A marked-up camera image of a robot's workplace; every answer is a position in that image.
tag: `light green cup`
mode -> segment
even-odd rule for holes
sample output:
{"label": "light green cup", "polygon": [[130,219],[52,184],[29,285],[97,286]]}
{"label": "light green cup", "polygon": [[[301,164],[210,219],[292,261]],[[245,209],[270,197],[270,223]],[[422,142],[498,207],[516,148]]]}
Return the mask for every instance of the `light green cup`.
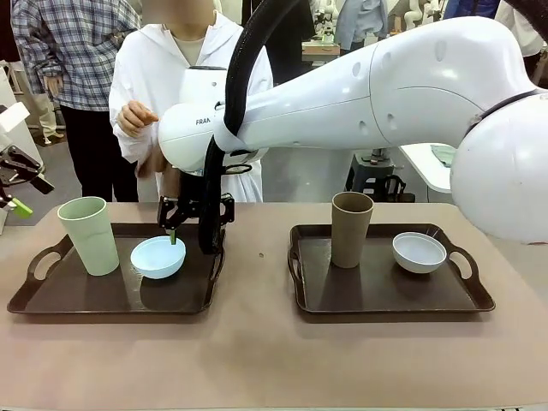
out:
{"label": "light green cup", "polygon": [[57,215],[89,274],[105,276],[120,265],[106,201],[99,197],[72,200]]}

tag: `brown cup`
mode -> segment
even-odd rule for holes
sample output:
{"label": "brown cup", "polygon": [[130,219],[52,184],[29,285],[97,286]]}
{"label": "brown cup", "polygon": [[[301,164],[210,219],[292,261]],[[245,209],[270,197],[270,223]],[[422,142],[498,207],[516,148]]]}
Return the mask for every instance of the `brown cup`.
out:
{"label": "brown cup", "polygon": [[355,268],[360,264],[375,203],[362,193],[340,193],[332,204],[331,262]]}

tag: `plaid shirt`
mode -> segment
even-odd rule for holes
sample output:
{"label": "plaid shirt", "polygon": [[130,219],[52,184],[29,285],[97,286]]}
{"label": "plaid shirt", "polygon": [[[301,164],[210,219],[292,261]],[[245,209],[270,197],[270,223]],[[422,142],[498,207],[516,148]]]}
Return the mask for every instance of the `plaid shirt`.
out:
{"label": "plaid shirt", "polygon": [[109,110],[116,53],[140,28],[126,0],[12,0],[11,16],[33,93],[45,93],[45,76],[61,75],[59,104]]}

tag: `cup rim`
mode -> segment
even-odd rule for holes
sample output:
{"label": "cup rim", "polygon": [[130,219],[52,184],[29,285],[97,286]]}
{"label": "cup rim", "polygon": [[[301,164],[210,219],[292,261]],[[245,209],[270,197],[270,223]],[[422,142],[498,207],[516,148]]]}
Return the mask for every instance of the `cup rim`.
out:
{"label": "cup rim", "polygon": [[[65,218],[65,217],[61,217],[61,210],[65,207],[65,206],[70,206],[72,205],[72,203],[75,203],[77,201],[82,201],[82,200],[88,200],[88,199],[94,199],[94,200],[100,200],[100,201],[103,201],[103,206],[101,207],[101,209],[97,212],[94,212],[93,214],[89,215],[89,216],[86,216],[86,217],[80,217],[80,218]],[[94,197],[94,196],[88,196],[88,197],[80,197],[79,199],[74,199],[74,200],[70,200],[68,202],[66,202],[65,204],[61,205],[59,207],[59,209],[57,210],[57,217],[59,217],[60,220],[62,221],[82,221],[82,220],[87,220],[88,218],[91,218],[91,217],[95,217],[97,216],[99,213],[103,212],[104,209],[106,208],[107,206],[107,203],[104,199],[101,199],[100,197]]]}
{"label": "cup rim", "polygon": [[[335,199],[339,196],[339,195],[343,195],[343,194],[352,194],[352,195],[359,195],[360,197],[362,198],[366,198],[368,199],[369,201],[371,201],[371,207],[369,207],[367,210],[365,211],[348,211],[348,210],[344,210],[343,208],[339,207],[337,204],[335,204]],[[337,208],[339,211],[342,211],[342,212],[347,212],[348,214],[367,214],[368,212],[370,212],[373,208],[375,208],[375,202],[373,201],[373,199],[371,197],[369,197],[367,194],[363,194],[363,193],[359,193],[357,191],[343,191],[342,193],[338,193],[338,194],[335,194],[333,196],[333,199],[331,200],[331,204]]]}

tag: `green object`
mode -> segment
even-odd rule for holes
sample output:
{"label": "green object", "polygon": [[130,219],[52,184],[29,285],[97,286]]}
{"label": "green object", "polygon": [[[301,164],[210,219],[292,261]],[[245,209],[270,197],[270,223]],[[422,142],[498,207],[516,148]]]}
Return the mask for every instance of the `green object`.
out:
{"label": "green object", "polygon": [[29,218],[33,214],[33,210],[21,203],[18,199],[12,199],[11,202],[15,205],[13,213],[20,218]]}
{"label": "green object", "polygon": [[455,158],[456,150],[451,146],[438,146],[432,145],[432,152],[434,156],[448,169],[453,164],[453,158]]}
{"label": "green object", "polygon": [[57,215],[89,274],[104,276],[120,265],[106,201],[98,197],[72,200]]}

